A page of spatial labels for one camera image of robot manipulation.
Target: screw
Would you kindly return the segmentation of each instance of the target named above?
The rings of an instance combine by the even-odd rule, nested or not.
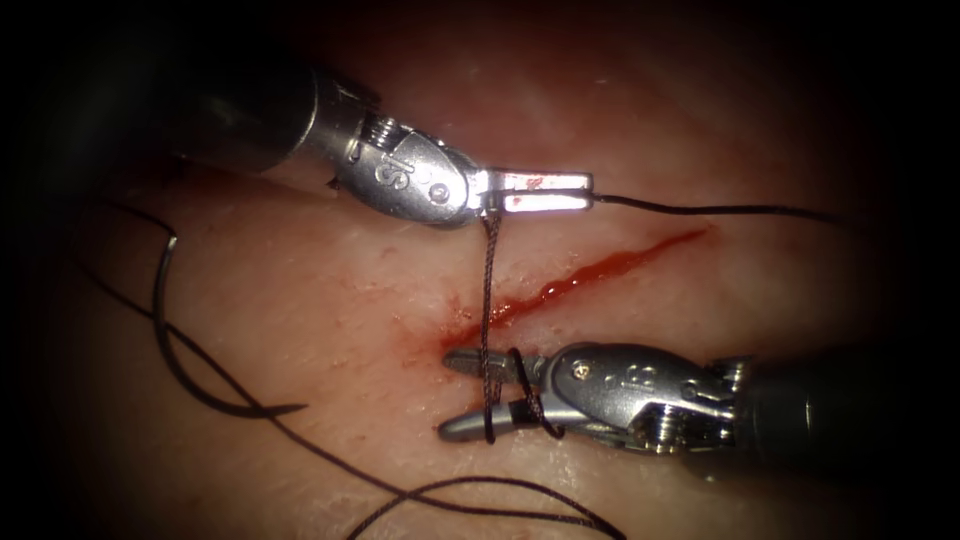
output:
[[[447,199],[450,198],[450,190],[447,189],[446,184],[434,184],[430,186],[430,200],[437,203],[443,204],[447,202]]]
[[[590,365],[581,360],[573,363],[573,378],[582,381],[590,376]]]

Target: skin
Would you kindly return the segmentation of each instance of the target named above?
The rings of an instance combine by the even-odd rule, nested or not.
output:
[[[299,17],[319,27],[282,18],[276,26],[307,56],[376,88],[383,110],[479,163],[591,171],[598,191],[672,204],[871,215],[883,200],[875,185],[874,199],[863,196],[874,169],[857,146],[855,118],[825,97],[834,94],[808,78],[773,32],[696,11],[485,5],[413,13],[365,13],[368,28],[404,31],[370,32],[359,43],[329,17]],[[332,169],[318,173],[322,182],[330,177]],[[492,447],[440,442],[436,425],[482,397],[477,380],[439,363],[444,339],[480,317],[479,225],[437,231],[381,216],[343,193],[318,197],[197,166],[163,185],[130,179],[112,195],[180,236],[168,319],[263,403],[308,403],[285,422],[394,485],[469,474],[532,480],[630,538],[848,537],[875,526],[860,519],[848,493],[711,486],[676,460],[579,436],[557,442],[527,431]],[[494,331],[492,346],[550,353],[575,341],[635,342],[706,362],[798,354],[884,328],[890,277],[876,271],[884,254],[837,229],[776,217],[670,217],[600,205],[582,215],[508,219],[494,294],[527,298],[613,252],[691,231],[705,232],[516,319]],[[162,233],[97,210],[79,242],[107,282],[149,306]],[[56,342],[71,361],[49,381],[49,394],[67,468],[116,536],[337,538],[392,498],[265,422],[193,400],[164,366],[145,319],[74,270],[59,286],[70,309],[61,310]],[[175,348],[201,386],[239,402]],[[505,399],[516,396],[505,389]],[[505,487],[435,495],[565,511]],[[367,535],[601,537],[416,503]]]

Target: bleeding incision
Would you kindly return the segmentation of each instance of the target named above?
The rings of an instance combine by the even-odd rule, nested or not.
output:
[[[490,313],[490,328],[509,326],[517,317],[532,313],[542,308],[547,302],[556,300],[574,289],[619,277],[635,268],[647,265],[670,248],[694,240],[705,232],[706,230],[700,230],[674,236],[643,251],[617,251],[599,262],[578,268],[563,279],[547,283],[541,287],[540,292],[529,298],[503,299],[493,306]],[[443,349],[470,345],[479,336],[480,323],[478,322],[447,335],[441,340],[440,345]]]

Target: black suture thread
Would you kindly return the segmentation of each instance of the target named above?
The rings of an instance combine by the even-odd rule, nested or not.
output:
[[[749,215],[769,215],[785,216],[800,219],[819,221],[829,225],[835,225],[851,230],[865,231],[863,224],[856,224],[854,220],[846,216],[831,214],[828,212],[818,212],[807,210],[795,206],[786,206],[779,204],[724,204],[712,206],[672,206],[668,204],[659,204],[633,197],[624,197],[622,195],[604,195],[602,193],[586,192],[581,189],[539,189],[538,195],[563,195],[566,197],[576,197],[578,199],[588,199],[593,202],[606,204],[619,204],[647,210],[648,212],[657,212],[659,214],[670,214],[673,216],[749,216]]]
[[[149,215],[149,214],[147,214],[147,213],[145,213],[145,212],[141,212],[140,210],[137,210],[136,208],[131,208],[131,207],[129,207],[129,206],[126,206],[126,205],[123,205],[123,204],[119,204],[119,203],[114,203],[114,202],[110,202],[110,203],[108,203],[108,205],[109,205],[109,206],[112,206],[113,208],[116,208],[116,209],[118,209],[118,210],[120,210],[120,211],[127,212],[127,213],[129,213],[129,214],[131,214],[131,215],[133,215],[133,216],[135,216],[135,217],[140,218],[140,219],[146,220],[146,221],[148,221],[148,222],[150,222],[150,223],[152,223],[152,224],[154,224],[154,225],[162,228],[164,231],[166,231],[166,233],[167,233],[167,235],[168,235],[168,240],[167,240],[167,242],[168,242],[168,246],[167,246],[167,247],[168,247],[168,250],[170,250],[170,251],[172,252],[173,247],[176,245],[176,242],[177,242],[177,234],[176,234],[176,231],[174,231],[172,227],[170,227],[170,226],[167,225],[166,223],[164,223],[164,222],[156,219],[155,217],[153,217],[153,216],[151,216],[151,215]],[[76,263],[81,267],[81,269],[84,271],[84,273],[87,274],[89,277],[91,277],[91,278],[95,277],[95,276],[93,275],[93,272],[87,270],[87,269],[77,260],[76,257],[74,258],[74,262],[76,262]],[[166,255],[164,255],[164,257],[162,257],[162,258],[161,258],[161,261],[160,261],[161,269],[165,271],[166,265],[167,265],[168,263],[169,263],[169,258],[168,258]],[[118,300],[121,299],[121,298],[124,298],[123,295],[121,295],[119,292],[117,292],[117,291],[115,291],[115,290],[112,290],[110,287],[107,287],[107,286],[106,286],[106,283],[103,283],[102,280],[100,280],[100,279],[94,279],[94,282],[97,283],[97,285],[99,285],[102,289],[104,289],[104,291],[106,291],[107,294],[109,294],[110,296],[112,296],[112,297],[114,297],[114,298],[116,298],[116,299],[118,299]],[[153,309],[154,309],[154,312],[156,312],[157,309],[159,309],[159,310],[160,310],[160,314],[161,314],[161,318],[162,318],[162,317],[163,317],[163,309],[164,309],[164,307],[163,307],[163,281],[157,281],[157,282],[154,283],[154,291],[153,291],[153,294],[154,294],[154,296],[153,296],[153,304],[154,304],[154,308],[153,308]],[[132,302],[124,302],[123,300],[121,300],[121,303],[123,303],[123,304],[126,305],[127,307],[130,307],[130,308],[134,309],[135,311],[141,312],[141,310],[142,310],[142,308],[140,308],[140,306],[136,306],[136,304],[133,304]],[[141,314],[149,314],[149,312],[146,311],[146,310],[142,310]],[[218,398],[218,397],[210,394],[209,392],[207,392],[206,390],[204,390],[200,385],[198,385],[196,382],[194,382],[193,379],[190,378],[190,376],[187,374],[186,370],[183,369],[183,366],[181,365],[180,360],[177,358],[177,356],[176,356],[175,354],[173,354],[173,349],[171,348],[171,345],[170,345],[170,339],[169,339],[169,337],[167,336],[167,325],[166,325],[166,323],[164,323],[163,326],[159,326],[159,327],[156,326],[156,325],[154,325],[154,330],[155,330],[155,333],[156,333],[156,335],[157,335],[157,340],[158,340],[158,345],[159,345],[159,347],[160,347],[161,355],[163,356],[163,359],[164,359],[164,361],[166,362],[167,368],[170,370],[170,373],[171,373],[171,374],[173,375],[173,377],[177,380],[177,382],[180,383],[180,386],[182,386],[183,389],[187,391],[187,393],[189,393],[189,394],[190,394],[191,396],[193,396],[197,401],[203,403],[204,405],[210,407],[211,409],[214,409],[214,410],[216,410],[216,411],[222,412],[223,414],[227,414],[227,415],[230,415],[230,416],[236,416],[236,417],[238,417],[238,418],[262,419],[262,418],[267,418],[267,417],[271,417],[271,416],[277,416],[277,415],[281,415],[281,414],[289,414],[289,413],[291,413],[291,412],[299,411],[299,410],[302,410],[302,409],[304,409],[304,408],[307,407],[307,405],[305,405],[305,404],[293,403],[293,404],[288,404],[288,405],[278,405],[278,406],[271,406],[271,407],[260,407],[259,409],[254,409],[254,408],[249,407],[249,406],[237,405],[237,404],[234,404],[234,403],[230,403],[230,402],[228,402],[228,401],[224,401],[224,400],[222,400],[222,399],[220,399],[220,398]],[[189,338],[184,341],[184,344],[185,344],[190,350],[192,350],[192,351],[194,351],[194,352],[197,352],[197,349],[199,349],[199,347],[196,347],[196,344],[193,343],[192,340],[190,340]],[[207,355],[207,354],[204,353],[204,354],[201,354],[201,355],[199,355],[199,356],[200,356],[201,358],[203,358],[204,360],[207,361],[207,364],[208,364],[211,368],[213,368],[214,371],[217,372],[217,375],[219,375],[219,376],[220,376],[221,378],[223,378],[228,384],[230,384],[230,386],[232,386],[234,390],[237,390],[237,387],[238,387],[239,385],[236,383],[236,381],[233,381],[233,379],[230,377],[230,375],[229,375],[222,367],[220,367],[219,364],[217,364],[216,362],[212,362],[212,358],[209,358],[209,355]]]
[[[513,347],[507,351],[507,354],[513,357],[513,363],[517,368],[517,377],[520,379],[520,386],[523,387],[523,396],[527,400],[527,407],[530,408],[530,412],[540,421],[543,430],[551,437],[562,439],[566,430],[563,427],[553,427],[553,424],[543,414],[543,403],[540,402],[540,396],[534,394],[533,388],[530,387],[530,379],[527,378],[527,370],[523,367],[523,355],[520,354],[520,350]]]
[[[101,290],[103,290],[103,292],[107,293],[109,296],[113,297],[114,300],[123,304],[124,307],[132,309],[133,311],[137,312],[138,314],[144,317],[147,317],[148,319],[153,318],[153,314],[150,313],[149,310],[146,310],[138,306],[129,298],[123,296],[123,294],[121,294],[119,291],[117,291],[116,289],[108,285],[105,281],[100,279],[100,276],[93,273],[92,270],[87,268],[86,265],[81,263],[76,257],[73,258],[73,263],[80,269],[81,272],[83,272],[84,275],[87,276],[88,279],[93,281],[97,287],[99,287]],[[193,339],[191,339],[190,336],[186,335],[182,330],[174,326],[172,323],[167,324],[167,330],[169,330],[170,333],[174,335],[174,337],[180,340],[180,342],[183,343],[187,347],[187,349],[189,349],[191,352],[193,352],[194,354],[199,356],[201,359],[203,359],[203,361],[206,362],[206,364],[210,366],[210,368],[213,369],[217,373],[217,375],[223,378],[223,380],[226,381],[231,388],[233,388],[234,390],[237,390],[237,388],[239,387],[239,383],[237,383],[237,381],[234,380],[233,377],[229,373],[227,373],[227,371],[224,370],[223,367],[221,367],[220,364],[218,364],[216,360],[214,360],[213,357],[211,357],[207,353],[207,351],[203,350],[200,347],[200,345],[197,345],[197,343],[193,341]],[[180,381],[180,379],[177,377],[176,372],[174,373],[174,378],[177,378],[178,382]],[[214,398],[214,400],[220,401],[220,403],[217,403],[216,405],[210,405],[207,399],[199,398],[196,395],[194,395],[193,392],[190,391],[189,387],[187,387],[187,391],[190,392],[190,395],[193,395],[193,397],[197,398],[200,402],[211,406],[213,409],[219,412],[222,412],[224,414],[228,414],[230,416],[236,416],[238,418],[262,419],[262,418],[267,418],[269,416],[282,416],[284,414],[297,412],[297,411],[306,409],[308,407],[308,405],[306,405],[305,403],[271,405],[269,407],[263,407],[263,411],[266,412],[266,415],[264,415],[259,410],[253,407],[227,403],[224,401],[220,401],[219,398]]]
[[[675,216],[747,216],[747,215],[771,215],[787,216],[800,219],[809,219],[828,223],[837,226],[850,226],[844,218],[828,214],[826,212],[817,212],[805,208],[796,208],[793,206],[781,206],[776,204],[740,204],[740,205],[718,205],[718,206],[669,206],[649,201],[642,201],[631,197],[620,195],[603,195],[600,193],[591,193],[590,199],[594,202],[607,204],[621,204],[631,208],[639,208],[650,212],[660,214],[671,214]]]
[[[490,314],[493,302],[493,257],[497,251],[500,235],[500,214],[483,219],[487,231],[487,253],[483,265],[483,319],[480,321],[480,376],[483,378],[483,434],[487,444],[497,441],[493,432],[493,406],[500,401],[502,384],[497,381],[496,390],[490,377]]]
[[[433,482],[432,484],[427,484],[425,486],[412,489],[407,492],[407,495],[397,496],[392,501],[381,506],[372,514],[370,514],[370,516],[368,516],[367,519],[365,519],[363,522],[357,525],[357,527],[353,529],[350,535],[347,536],[347,539],[354,540],[355,538],[358,538],[363,533],[363,531],[368,529],[370,525],[373,524],[374,521],[380,518],[380,516],[386,514],[387,512],[395,508],[400,503],[406,501],[408,498],[410,498],[410,495],[420,495],[428,491],[434,491],[434,490],[452,486],[455,484],[466,484],[466,483],[507,484],[512,486],[523,487],[526,489],[530,489],[532,491],[543,493],[544,495],[552,496],[551,490],[541,486],[540,484],[534,484],[533,482],[527,482],[525,480],[516,480],[513,478],[500,478],[496,476],[461,476],[460,478],[451,478],[450,480],[441,480],[439,482]],[[605,533],[609,535],[611,538],[617,538],[617,539],[626,538],[626,536],[622,532],[620,532],[616,527],[611,525],[602,517],[594,514],[593,512],[588,510],[586,507],[584,507],[580,503],[568,497],[564,497],[562,495],[560,497],[561,498],[558,499],[560,500],[560,502],[576,509],[578,512],[582,513],[585,516],[588,516],[590,519],[557,514],[556,515],[557,521],[562,523],[581,525],[587,528],[591,528],[599,532]]]
[[[172,257],[173,257],[173,250],[174,250],[174,248],[176,247],[176,234],[175,234],[175,232],[173,231],[173,229],[172,229],[170,226],[168,226],[166,223],[164,223],[164,222],[162,222],[162,221],[154,218],[153,216],[150,216],[149,214],[146,214],[146,213],[141,212],[141,211],[139,211],[139,210],[136,210],[136,209],[133,209],[133,208],[129,208],[129,207],[126,207],[126,206],[124,206],[124,205],[117,204],[117,203],[108,203],[108,204],[109,204],[110,206],[114,206],[114,207],[119,208],[119,209],[121,209],[121,210],[127,211],[127,212],[133,214],[134,216],[143,218],[143,219],[149,221],[150,223],[153,223],[153,224],[155,224],[155,225],[158,225],[159,227],[163,228],[163,229],[168,233],[168,235],[169,235],[169,238],[168,238],[168,241],[167,241],[167,245],[166,245],[166,247],[165,247],[165,249],[164,249],[163,256],[161,257],[160,265],[159,265],[159,267],[158,267],[158,269],[157,269],[157,274],[156,274],[156,277],[155,277],[155,280],[154,280],[154,306],[156,306],[156,305],[157,305],[156,300],[157,300],[157,295],[158,295],[158,293],[159,293],[160,295],[162,295],[162,294],[164,293],[164,290],[165,290],[165,283],[166,283],[167,273],[168,273],[168,270],[169,270],[170,260],[171,260]],[[121,294],[120,292],[112,289],[112,288],[109,287],[109,286],[106,286],[106,283],[105,283],[102,279],[100,279],[99,277],[97,277],[95,274],[93,274],[92,272],[84,272],[84,273],[85,273],[88,277],[92,278],[92,280],[93,280],[93,282],[94,282],[95,285],[97,285],[98,287],[101,287],[105,292],[107,292],[107,294],[109,294],[110,296],[112,296],[112,297],[114,297],[115,299],[117,299],[118,301],[120,301],[120,303],[122,303],[123,305],[131,308],[134,312],[136,312],[136,313],[138,313],[138,314],[140,314],[140,315],[142,315],[142,316],[144,316],[144,317],[148,317],[148,318],[153,319],[153,323],[154,323],[154,328],[155,328],[155,329],[156,329],[156,328],[162,328],[162,329],[164,329],[163,332],[157,333],[156,337],[157,337],[158,341],[161,341],[161,342],[165,341],[165,342],[166,342],[166,347],[164,347],[162,344],[160,345],[160,351],[161,351],[161,354],[162,354],[163,356],[166,357],[166,356],[169,354],[169,356],[172,357],[172,358],[165,358],[165,359],[168,361],[168,363],[172,361],[174,364],[179,365],[179,359],[177,358],[176,353],[173,351],[173,347],[172,347],[171,344],[170,344],[169,333],[173,333],[174,336],[176,336],[178,339],[180,339],[188,348],[190,348],[190,349],[191,349],[192,351],[194,351],[194,352],[197,352],[197,354],[198,354],[201,358],[203,358],[205,361],[207,361],[207,363],[210,365],[210,367],[214,368],[214,370],[217,372],[217,374],[218,374],[218,375],[221,375],[221,376],[224,378],[224,380],[225,380],[228,384],[230,384],[230,386],[237,392],[237,394],[239,394],[240,397],[243,398],[243,400],[246,401],[246,402],[250,405],[250,408],[253,409],[254,411],[256,411],[256,412],[259,414],[259,416],[255,417],[255,418],[267,420],[267,421],[270,422],[275,428],[277,428],[277,430],[280,431],[284,436],[286,436],[289,440],[291,440],[293,443],[297,444],[297,445],[300,446],[301,448],[303,448],[303,449],[307,450],[308,452],[310,452],[310,453],[312,453],[312,454],[314,454],[314,455],[316,455],[316,456],[318,456],[318,457],[320,457],[320,458],[328,461],[329,463],[331,463],[332,465],[340,468],[341,470],[345,471],[346,473],[351,474],[351,475],[353,475],[353,476],[355,476],[355,477],[357,477],[357,478],[359,478],[359,479],[361,479],[361,480],[363,480],[363,481],[365,481],[365,482],[367,482],[367,483],[369,483],[369,484],[371,484],[371,485],[373,485],[373,486],[375,486],[375,487],[378,487],[378,488],[380,488],[380,489],[382,489],[382,490],[384,490],[384,491],[387,491],[387,492],[389,492],[389,493],[392,493],[392,494],[396,495],[397,498],[401,499],[400,501],[398,501],[398,502],[396,502],[395,504],[391,505],[390,508],[393,508],[394,506],[396,506],[397,504],[399,504],[399,502],[402,502],[403,500],[414,500],[414,501],[420,502],[420,503],[422,503],[422,504],[427,504],[427,505],[430,505],[430,506],[434,506],[434,507],[436,507],[436,508],[440,508],[440,509],[448,510],[448,511],[452,511],[452,512],[460,512],[460,513],[464,513],[464,514],[474,514],[474,515],[486,515],[486,516],[520,517],[520,518],[527,518],[527,519],[538,519],[538,520],[543,520],[543,521],[552,521],[552,522],[557,522],[557,523],[568,523],[568,524],[572,524],[572,525],[580,525],[580,526],[582,526],[582,527],[586,527],[586,528],[589,528],[589,529],[593,529],[593,530],[597,530],[597,531],[603,532],[603,533],[609,535],[611,538],[626,538],[626,537],[623,535],[622,532],[620,532],[618,529],[616,529],[615,527],[613,527],[609,522],[607,522],[606,520],[600,518],[598,515],[596,515],[595,513],[591,512],[590,510],[586,509],[585,507],[583,507],[582,505],[580,505],[579,503],[577,503],[577,502],[574,501],[573,499],[570,499],[569,497],[566,497],[566,496],[562,495],[561,493],[558,493],[558,492],[556,492],[556,491],[554,491],[554,490],[552,490],[552,489],[550,489],[550,488],[547,488],[547,487],[545,487],[545,486],[541,486],[541,485],[539,485],[539,484],[535,484],[535,483],[533,483],[533,482],[527,482],[527,481],[524,481],[524,480],[516,480],[516,479],[513,479],[513,478],[498,478],[498,477],[461,477],[461,478],[453,478],[453,479],[444,481],[444,482],[447,482],[447,483],[448,483],[447,485],[449,485],[449,484],[456,484],[456,483],[468,483],[468,482],[488,482],[488,483],[489,483],[489,482],[495,482],[495,483],[513,485],[513,486],[521,487],[521,488],[524,488],[524,489],[529,489],[529,490],[536,491],[536,492],[538,492],[538,493],[542,493],[542,494],[544,494],[544,495],[547,495],[548,497],[551,497],[551,498],[553,498],[553,499],[555,499],[555,500],[557,500],[557,501],[559,501],[559,502],[561,502],[561,503],[563,503],[563,504],[565,504],[565,505],[567,505],[567,506],[569,506],[569,507],[577,510],[578,512],[580,512],[581,514],[589,517],[590,519],[589,519],[589,520],[585,520],[585,519],[582,519],[582,518],[577,518],[577,517],[574,517],[574,516],[565,516],[565,515],[562,515],[562,514],[548,514],[548,513],[544,513],[544,512],[527,512],[527,511],[519,511],[519,510],[502,510],[502,509],[493,509],[493,508],[481,508],[481,507],[474,507],[474,506],[467,506],[467,505],[460,505],[460,504],[448,503],[448,502],[445,502],[445,501],[440,501],[440,500],[437,500],[437,499],[432,499],[432,498],[430,498],[430,497],[425,497],[425,496],[423,496],[423,495],[421,494],[422,492],[426,492],[426,491],[429,491],[430,489],[432,489],[432,488],[429,487],[429,485],[428,485],[428,486],[425,486],[426,489],[425,489],[425,488],[420,488],[420,491],[419,491],[419,492],[410,492],[410,491],[403,490],[403,489],[401,489],[401,488],[399,488],[399,487],[396,487],[396,486],[394,486],[394,485],[392,485],[392,484],[390,484],[390,483],[388,483],[388,482],[386,482],[386,481],[384,481],[384,480],[381,480],[381,479],[379,479],[379,478],[377,478],[377,477],[375,477],[375,476],[373,476],[373,475],[371,475],[371,474],[369,474],[369,473],[366,473],[366,472],[364,472],[364,471],[362,471],[362,470],[354,467],[353,465],[350,465],[349,463],[347,463],[346,461],[340,459],[339,457],[331,454],[330,452],[327,452],[326,450],[324,450],[323,448],[317,446],[316,444],[310,442],[309,440],[307,440],[306,438],[304,438],[302,435],[300,435],[300,434],[298,434],[297,432],[293,431],[293,430],[290,429],[286,424],[284,424],[283,422],[281,422],[281,421],[277,418],[277,416],[276,416],[275,414],[271,414],[270,411],[269,411],[266,407],[264,407],[259,401],[257,401],[257,399],[254,398],[253,395],[250,394],[250,393],[246,390],[246,388],[244,388],[239,382],[237,382],[232,376],[230,376],[229,373],[227,373],[227,371],[226,371],[225,369],[223,369],[223,368],[213,359],[213,357],[211,357],[206,351],[204,351],[199,345],[197,345],[196,342],[194,342],[192,339],[190,339],[188,336],[186,336],[185,334],[183,334],[183,333],[180,332],[179,330],[174,331],[173,329],[175,329],[176,327],[174,327],[172,324],[168,323],[168,322],[164,319],[164,316],[163,316],[163,312],[162,312],[162,311],[157,311],[157,310],[155,309],[153,312],[150,312],[150,311],[148,311],[148,310],[146,310],[146,309],[138,306],[135,302],[133,302],[132,300],[130,300],[129,298],[127,298],[126,296],[124,296],[124,295]],[[374,517],[373,519],[376,519],[377,517],[383,515],[384,513],[386,513],[387,511],[389,511],[390,508],[381,509],[382,511],[379,511],[379,513],[377,513],[376,517]],[[366,521],[371,521],[371,522],[372,522],[372,520],[370,520],[370,518],[367,518],[366,520],[364,520],[364,522],[366,522]]]

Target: metal jaw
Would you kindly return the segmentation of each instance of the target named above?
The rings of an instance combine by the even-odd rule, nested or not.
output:
[[[443,141],[368,115],[339,185],[378,212],[440,228],[458,228],[495,212],[585,210],[593,177],[480,168]]]
[[[447,367],[477,374],[476,349],[451,351]],[[505,355],[491,358],[493,377],[515,382],[515,368],[502,367]],[[672,454],[681,448],[732,444],[733,398],[745,359],[701,368],[672,353],[634,344],[577,343],[550,359],[524,359],[537,378],[544,416],[554,425],[602,444],[644,454]],[[539,424],[520,402],[494,410],[495,432]],[[471,412],[439,428],[448,441],[483,438],[482,413]]]

